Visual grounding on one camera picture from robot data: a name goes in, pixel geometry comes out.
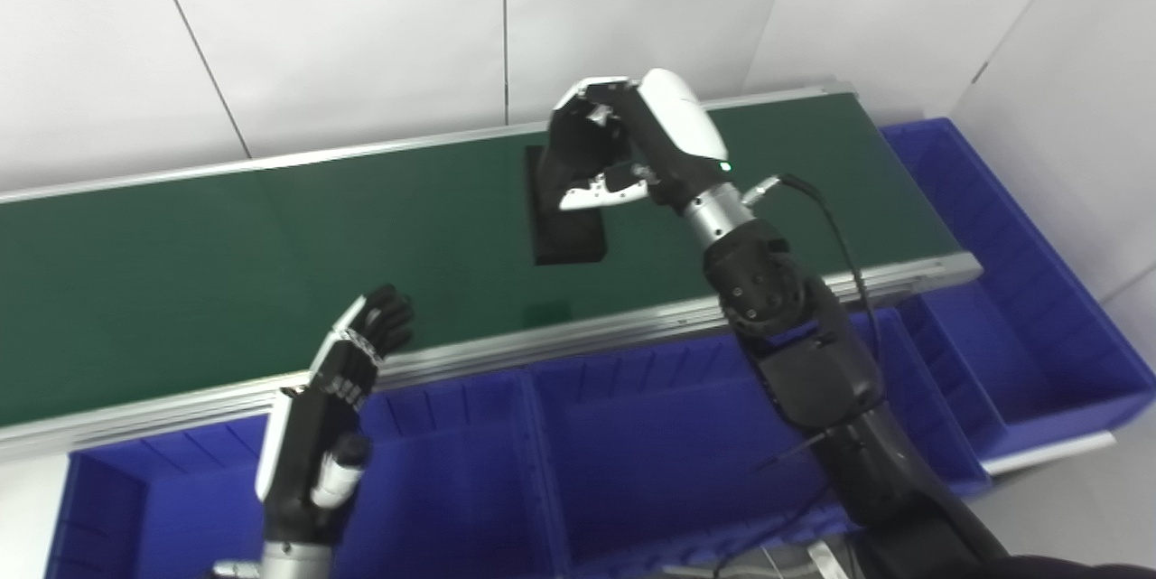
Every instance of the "white wall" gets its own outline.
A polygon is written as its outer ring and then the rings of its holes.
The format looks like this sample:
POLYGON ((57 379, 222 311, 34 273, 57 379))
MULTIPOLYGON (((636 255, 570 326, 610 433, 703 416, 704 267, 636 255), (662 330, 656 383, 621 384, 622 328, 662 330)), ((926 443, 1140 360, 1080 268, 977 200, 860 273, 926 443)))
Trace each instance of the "white wall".
POLYGON ((502 0, 180 0, 254 156, 501 126, 502 0))
POLYGON ((854 82, 876 123, 942 117, 1029 0, 777 0, 743 90, 854 82))
MULTIPOLYGON (((1036 0, 951 117, 1156 361, 1156 0, 1036 0)), ((1016 551, 1156 565, 1156 414, 977 505, 1016 551)))
POLYGON ((179 2, 187 29, 175 0, 0 0, 0 192, 532 121, 651 66, 942 113, 1028 0, 179 2))
POLYGON ((40 579, 68 475, 68 455, 0 465, 0 563, 12 579, 40 579))
POLYGON ((244 156, 172 0, 0 0, 0 191, 244 156))

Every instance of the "robotic arm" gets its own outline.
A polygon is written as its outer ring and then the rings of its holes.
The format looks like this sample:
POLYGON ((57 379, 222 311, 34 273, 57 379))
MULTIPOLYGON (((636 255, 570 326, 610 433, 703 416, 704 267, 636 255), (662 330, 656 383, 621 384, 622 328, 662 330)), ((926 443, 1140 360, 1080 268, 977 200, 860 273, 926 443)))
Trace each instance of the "robotic arm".
POLYGON ((558 251, 590 240, 588 230, 560 221, 566 213, 651 196, 687 222, 753 370, 783 418, 814 441, 836 495, 864 527, 865 570, 953 579, 1006 556, 897 425, 877 365, 832 291, 751 213, 776 184, 817 196, 814 188, 780 176, 741 195, 718 129, 686 82, 661 68, 640 81, 575 84, 555 106, 549 147, 532 163, 535 251, 553 253, 539 262, 570 262, 558 251), (787 343, 768 340, 801 325, 806 333, 787 343))
POLYGON ((409 341, 412 319, 409 299, 392 285, 358 296, 326 333, 309 381, 279 391, 257 468, 265 510, 261 562, 218 562, 215 577, 329 577, 347 504, 369 463, 371 444, 358 432, 357 411, 383 358, 409 341))

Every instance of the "silver cylindrical joint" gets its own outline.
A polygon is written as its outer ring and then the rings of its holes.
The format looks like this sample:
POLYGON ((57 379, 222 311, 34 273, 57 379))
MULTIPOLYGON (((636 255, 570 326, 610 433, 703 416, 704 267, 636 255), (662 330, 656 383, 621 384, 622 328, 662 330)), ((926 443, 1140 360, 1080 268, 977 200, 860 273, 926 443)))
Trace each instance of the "silver cylindrical joint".
POLYGON ((332 566, 328 545, 266 541, 261 579, 328 579, 332 566))
POLYGON ((338 509, 354 495, 364 473, 364 466, 342 466, 335 456, 326 454, 310 498, 324 510, 338 509))
POLYGON ((690 200, 682 217, 690 222, 695 238, 705 250, 739 225, 754 221, 755 214, 742 203, 734 184, 718 184, 690 200))

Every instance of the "blue storage crate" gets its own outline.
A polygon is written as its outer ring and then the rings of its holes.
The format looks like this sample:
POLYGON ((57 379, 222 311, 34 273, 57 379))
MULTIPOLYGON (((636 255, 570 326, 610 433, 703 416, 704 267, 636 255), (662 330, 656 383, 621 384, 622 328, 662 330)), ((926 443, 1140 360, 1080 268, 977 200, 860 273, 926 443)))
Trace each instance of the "blue storage crate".
POLYGON ((1151 369, 946 118, 884 127, 984 266, 901 313, 983 459, 1116 428, 1156 394, 1151 369))
MULTIPOLYGON (((498 373, 388 391, 364 407, 373 460, 336 577, 554 577, 526 380, 498 373)), ((75 453, 47 577, 193 579, 258 558, 264 418, 75 453)))
MULTIPOLYGON (((879 312, 894 410, 959 492, 988 478, 895 311, 879 312)), ((860 333, 866 319, 854 317, 860 333)), ((544 362, 541 399, 571 574, 632 577, 750 547, 825 483, 809 453, 755 467, 800 443, 776 415, 734 337, 544 362)), ((827 502, 786 541, 849 527, 827 502)))

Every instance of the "black rectangular object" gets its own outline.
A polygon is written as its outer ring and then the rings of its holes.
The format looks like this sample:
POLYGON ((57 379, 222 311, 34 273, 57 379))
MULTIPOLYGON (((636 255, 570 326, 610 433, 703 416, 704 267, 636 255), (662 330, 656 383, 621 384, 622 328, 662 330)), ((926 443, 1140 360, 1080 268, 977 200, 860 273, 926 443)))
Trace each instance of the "black rectangular object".
POLYGON ((543 211, 536 188, 538 162, 544 147, 526 147, 526 206, 529 209, 529 238, 535 266, 570 262, 599 262, 606 258, 606 229, 601 209, 543 211))

